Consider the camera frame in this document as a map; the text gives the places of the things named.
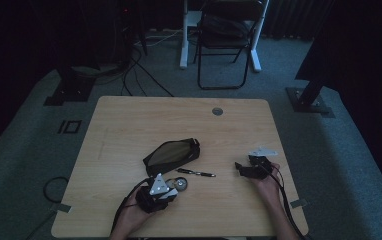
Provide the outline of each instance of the stand base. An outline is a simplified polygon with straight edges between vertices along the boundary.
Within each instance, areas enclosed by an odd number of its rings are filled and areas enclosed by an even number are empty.
[[[335,118],[334,113],[330,107],[325,106],[322,97],[319,95],[311,105],[303,105],[299,102],[303,88],[285,88],[288,97],[290,98],[291,105],[295,112],[305,113],[320,113],[324,118]]]
[[[53,96],[47,97],[44,106],[62,106],[64,102],[86,102],[91,94],[96,78],[76,76],[79,82],[74,91],[64,89],[63,80],[60,81]]]

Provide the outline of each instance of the table top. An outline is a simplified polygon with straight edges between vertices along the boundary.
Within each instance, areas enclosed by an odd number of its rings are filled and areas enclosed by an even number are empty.
[[[222,115],[213,114],[220,108]],[[147,177],[142,160],[163,142],[195,138],[200,157],[183,168],[209,172],[185,177],[188,188],[159,211],[134,237],[273,236],[267,211],[253,185],[234,163],[249,166],[248,152],[262,146],[280,171],[290,202],[297,200],[287,159],[269,108],[260,99],[101,97],[88,127],[58,212],[55,237],[107,237],[123,198]],[[301,207],[292,209],[303,234],[308,226]]]

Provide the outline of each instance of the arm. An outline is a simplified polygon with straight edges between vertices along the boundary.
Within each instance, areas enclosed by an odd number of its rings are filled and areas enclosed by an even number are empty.
[[[155,214],[146,213],[139,206],[135,205],[137,203],[135,195],[139,189],[135,190],[126,202],[126,207],[119,215],[116,226],[110,235],[110,240],[125,240],[129,234],[138,230],[148,218]]]
[[[275,163],[272,163],[272,165],[275,167],[272,171],[272,175],[275,176],[278,180],[277,169],[279,169],[279,165]],[[297,234],[288,221],[288,218],[285,215],[285,211],[281,205],[279,198],[279,186],[275,180],[270,176],[263,180],[254,178],[250,178],[250,180],[256,186],[256,189],[268,210],[273,227],[277,234],[277,239],[297,240]]]

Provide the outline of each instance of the chair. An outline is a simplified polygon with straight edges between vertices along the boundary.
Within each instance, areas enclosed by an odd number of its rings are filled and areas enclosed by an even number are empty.
[[[264,6],[259,0],[209,0],[202,8],[198,24],[198,40],[194,63],[198,56],[198,86],[203,90],[238,89],[247,79],[254,28],[262,18]],[[235,49],[237,53],[202,53],[202,48]],[[233,63],[247,48],[244,78],[239,85],[203,86],[201,84],[201,57],[208,55],[235,55]]]

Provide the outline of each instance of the black pen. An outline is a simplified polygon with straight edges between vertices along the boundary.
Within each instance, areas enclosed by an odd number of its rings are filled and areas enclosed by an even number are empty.
[[[195,174],[195,175],[199,175],[203,177],[216,177],[216,175],[212,173],[196,172],[196,171],[191,171],[191,170],[183,169],[183,168],[178,168],[176,169],[176,171],[180,173]]]

